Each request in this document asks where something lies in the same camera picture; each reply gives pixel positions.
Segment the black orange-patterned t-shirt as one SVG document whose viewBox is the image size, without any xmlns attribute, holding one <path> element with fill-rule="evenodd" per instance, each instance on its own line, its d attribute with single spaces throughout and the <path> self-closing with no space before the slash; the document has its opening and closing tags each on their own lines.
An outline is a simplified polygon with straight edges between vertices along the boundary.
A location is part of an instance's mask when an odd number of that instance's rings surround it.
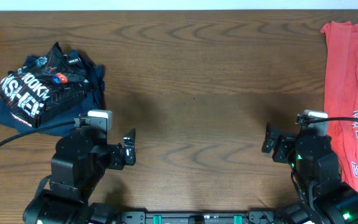
<svg viewBox="0 0 358 224">
<path fill-rule="evenodd" d="M 0 82 L 0 97 L 16 120 L 38 128 L 81 103 L 91 91 L 79 58 L 63 54 L 58 43 Z"/>
</svg>

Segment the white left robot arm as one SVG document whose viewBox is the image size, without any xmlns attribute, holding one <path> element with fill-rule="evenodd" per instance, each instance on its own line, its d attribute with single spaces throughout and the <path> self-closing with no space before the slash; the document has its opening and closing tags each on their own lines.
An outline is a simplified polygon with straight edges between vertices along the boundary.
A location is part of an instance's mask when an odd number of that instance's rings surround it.
<svg viewBox="0 0 358 224">
<path fill-rule="evenodd" d="M 136 131 L 118 144 L 108 144 L 107 131 L 106 124 L 85 124 L 57 142 L 51 174 L 26 207 L 25 224 L 120 223 L 118 209 L 89 199 L 106 170 L 135 164 Z"/>
</svg>

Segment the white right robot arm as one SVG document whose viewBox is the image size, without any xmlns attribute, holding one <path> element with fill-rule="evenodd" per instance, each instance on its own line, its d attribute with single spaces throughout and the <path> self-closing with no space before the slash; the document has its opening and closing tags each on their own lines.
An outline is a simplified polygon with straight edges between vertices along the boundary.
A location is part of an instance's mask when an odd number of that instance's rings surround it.
<svg viewBox="0 0 358 224">
<path fill-rule="evenodd" d="M 341 179 L 325 125 L 305 125 L 293 134 L 268 124 L 262 152 L 290 166 L 299 198 L 275 212 L 275 223 L 358 223 L 358 192 Z"/>
</svg>

